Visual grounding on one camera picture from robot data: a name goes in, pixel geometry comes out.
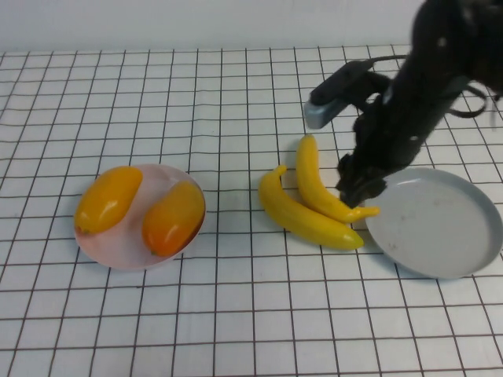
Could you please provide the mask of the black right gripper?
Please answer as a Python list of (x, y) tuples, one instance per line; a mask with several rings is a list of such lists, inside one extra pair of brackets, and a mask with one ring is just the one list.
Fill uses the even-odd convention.
[(447, 60), (410, 54), (354, 125), (354, 152), (337, 167), (341, 196), (351, 197), (352, 207), (379, 196), (386, 176), (412, 163), (463, 89), (464, 74)]

